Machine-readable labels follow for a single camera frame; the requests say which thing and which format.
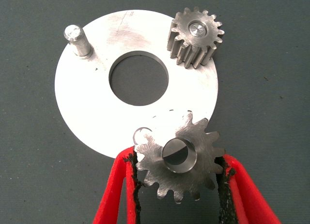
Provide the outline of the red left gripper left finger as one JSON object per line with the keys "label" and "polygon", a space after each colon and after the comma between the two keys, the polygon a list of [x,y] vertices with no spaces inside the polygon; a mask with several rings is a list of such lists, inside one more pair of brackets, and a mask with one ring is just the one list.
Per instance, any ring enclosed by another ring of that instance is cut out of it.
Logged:
{"label": "red left gripper left finger", "polygon": [[124,179],[126,180],[127,223],[140,223],[139,189],[134,150],[123,150],[115,158],[107,186],[94,217],[94,224],[115,224],[118,219],[119,203]]}

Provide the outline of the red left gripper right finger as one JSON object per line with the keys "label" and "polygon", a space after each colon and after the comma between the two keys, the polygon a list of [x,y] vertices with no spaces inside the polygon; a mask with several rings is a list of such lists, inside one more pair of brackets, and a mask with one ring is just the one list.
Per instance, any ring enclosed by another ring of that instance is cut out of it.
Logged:
{"label": "red left gripper right finger", "polygon": [[280,220],[257,186],[234,157],[225,154],[216,158],[224,168],[217,174],[220,224],[279,224]]}

